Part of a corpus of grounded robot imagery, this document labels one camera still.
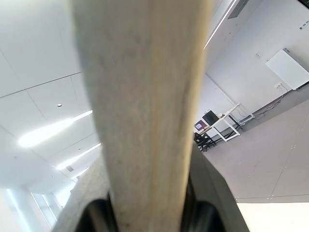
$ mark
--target air vent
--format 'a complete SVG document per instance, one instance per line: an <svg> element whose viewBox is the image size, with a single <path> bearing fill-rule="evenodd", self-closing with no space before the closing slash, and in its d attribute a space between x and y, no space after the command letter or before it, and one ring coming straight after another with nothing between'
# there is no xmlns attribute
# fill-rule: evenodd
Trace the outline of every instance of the air vent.
<svg viewBox="0 0 309 232"><path fill-rule="evenodd" d="M242 11L242 9L245 7L245 5L248 3L248 1L249 0L239 0L236 7L234 8L234 10L232 11L232 13L230 14L230 16L227 19L238 17L238 15Z"/></svg>
<svg viewBox="0 0 309 232"><path fill-rule="evenodd" d="M67 170L68 170L69 172L72 172L74 169L73 169L71 166L68 166L68 167L67 167Z"/></svg>

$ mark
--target computer monitor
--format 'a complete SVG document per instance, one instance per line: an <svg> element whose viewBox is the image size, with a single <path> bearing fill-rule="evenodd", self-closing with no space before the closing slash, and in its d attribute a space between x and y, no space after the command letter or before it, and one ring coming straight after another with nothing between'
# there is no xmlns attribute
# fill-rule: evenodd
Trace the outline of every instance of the computer monitor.
<svg viewBox="0 0 309 232"><path fill-rule="evenodd" d="M207 122L208 125L212 126L216 121L219 120L218 116L213 111L208 111L203 119Z"/></svg>
<svg viewBox="0 0 309 232"><path fill-rule="evenodd" d="M207 125L205 124L205 122L203 122L202 120L198 121L195 125L195 128L198 131L201 131L202 129L204 129Z"/></svg>

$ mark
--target office chair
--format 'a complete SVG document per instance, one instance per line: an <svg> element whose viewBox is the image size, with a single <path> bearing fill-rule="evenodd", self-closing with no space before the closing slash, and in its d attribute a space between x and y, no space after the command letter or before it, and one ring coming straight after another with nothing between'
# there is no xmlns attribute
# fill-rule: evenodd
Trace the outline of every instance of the office chair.
<svg viewBox="0 0 309 232"><path fill-rule="evenodd" d="M215 146L216 142L210 138L207 133L204 133L203 136L194 133L194 142L196 142L198 148L200 151L207 151L207 148L210 147L210 145Z"/></svg>

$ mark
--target desk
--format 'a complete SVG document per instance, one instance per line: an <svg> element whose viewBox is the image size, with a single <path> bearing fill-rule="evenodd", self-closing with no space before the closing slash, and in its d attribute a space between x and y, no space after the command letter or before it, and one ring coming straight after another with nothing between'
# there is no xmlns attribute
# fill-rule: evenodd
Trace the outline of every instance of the desk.
<svg viewBox="0 0 309 232"><path fill-rule="evenodd" d="M239 136L240 133L239 133L231 124L229 124L228 121L226 121L226 119L225 119L226 117L228 117L228 116L229 116L237 107L239 107L239 106L240 106L240 103L238 103L237 105L235 105L233 108L229 109L229 110L224 114L224 116L222 116L221 118L219 118L219 120L216 121L216 122L215 122L214 124L212 124L211 126L204 128L204 130L202 130L201 132L199 132L199 134L202 135L202 134L206 133L207 131L209 131L209 130L211 130L211 129L214 129L214 130L217 132L217 134L218 134L225 142L229 141L230 139L235 138L236 136ZM224 121L230 128L232 128L232 130L233 130L236 134L234 134L234 135L231 136L231 137L225 138L225 137L215 128L215 126L218 125L218 124L219 124L220 122L222 122L222 121Z"/></svg>

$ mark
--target black monitor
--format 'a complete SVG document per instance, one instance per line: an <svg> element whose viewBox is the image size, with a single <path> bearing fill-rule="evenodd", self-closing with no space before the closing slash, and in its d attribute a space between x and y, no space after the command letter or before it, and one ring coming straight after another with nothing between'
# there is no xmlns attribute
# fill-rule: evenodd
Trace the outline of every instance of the black monitor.
<svg viewBox="0 0 309 232"><path fill-rule="evenodd" d="M212 126L216 121L219 120L218 116L213 111L208 111L203 119L207 122L208 125Z"/></svg>

